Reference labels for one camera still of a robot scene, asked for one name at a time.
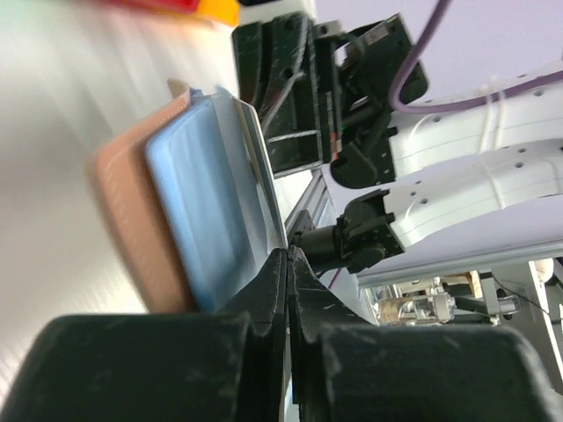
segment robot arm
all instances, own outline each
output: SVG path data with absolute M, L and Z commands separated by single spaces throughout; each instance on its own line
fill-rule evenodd
M 448 3 L 441 0 L 436 9 L 443 11 Z M 265 38 L 267 27 L 260 24 L 239 28 L 233 38 L 241 96 L 247 96 L 243 99 L 257 108 L 259 116 L 277 110 L 275 127 L 265 128 L 264 121 L 269 120 L 260 120 L 274 173 L 325 162 L 331 163 L 334 179 L 345 187 L 397 182 L 390 190 L 352 201 L 334 226 L 289 239 L 304 250 L 316 271 L 345 266 L 357 273 L 451 225 L 561 193 L 563 82 L 554 81 L 563 74 L 562 62 L 497 83 L 490 93 L 479 90 L 463 98 L 433 101 L 427 114 L 404 114 L 393 109 L 426 110 L 403 103 L 421 97 L 428 83 L 416 55 L 411 60 L 424 40 L 412 47 L 399 15 L 350 33 L 338 25 L 317 25 L 306 12 L 277 17 L 269 25 L 271 39 Z M 297 29 L 300 35 L 292 47 L 289 33 Z M 258 39 L 261 44 L 250 49 L 250 40 Z M 269 56 L 265 52 L 271 46 Z M 339 47 L 347 55 L 341 66 L 334 61 Z M 296 51 L 305 53 L 294 55 Z M 250 62 L 250 53 L 261 61 Z M 260 69 L 256 62 L 262 62 Z M 278 69 L 282 62 L 284 71 Z M 243 71 L 248 63 L 255 73 Z M 285 75 L 287 69 L 294 70 L 292 77 Z M 397 85 L 401 77 L 404 80 Z M 311 106 L 307 112 L 311 117 L 302 113 L 306 106 Z M 312 140 L 318 148 L 310 145 Z M 457 161 L 432 178 L 402 181 L 451 160 Z
M 394 113 L 397 134 L 389 146 L 398 183 L 348 205 L 331 234 L 339 258 L 328 259 L 326 249 L 318 255 L 316 230 L 296 242 L 321 270 L 338 262 L 357 273 L 454 224 L 562 194 L 562 106 L 559 83 L 459 113 Z M 406 175 L 461 157 L 432 178 L 401 183 Z

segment bolt hole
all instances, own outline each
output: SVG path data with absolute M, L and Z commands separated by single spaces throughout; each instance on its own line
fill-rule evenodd
M 290 68 L 285 68 L 282 74 L 286 79 L 290 79 L 293 76 L 293 70 L 291 70 Z

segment white table surface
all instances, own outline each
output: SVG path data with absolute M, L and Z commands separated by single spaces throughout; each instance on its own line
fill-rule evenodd
M 0 2 L 0 57 L 1 405 L 50 319 L 145 311 L 91 200 L 87 157 L 170 101 L 169 77 L 238 88 L 230 28 L 71 1 Z M 283 219 L 310 179 L 276 180 Z

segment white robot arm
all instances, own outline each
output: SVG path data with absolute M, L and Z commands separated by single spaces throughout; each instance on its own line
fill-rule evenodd
M 563 62 L 556 62 L 494 90 L 562 69 Z M 399 182 L 431 165 L 476 156 L 412 186 L 399 183 L 384 197 L 386 211 L 396 218 L 391 227 L 404 247 L 453 224 L 562 193 L 563 83 L 501 96 L 463 112 L 394 113 L 392 125 L 398 129 L 390 146 Z

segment yellow object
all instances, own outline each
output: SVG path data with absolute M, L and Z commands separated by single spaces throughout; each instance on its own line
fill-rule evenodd
M 195 16 L 237 26 L 239 9 L 237 0 L 201 0 Z

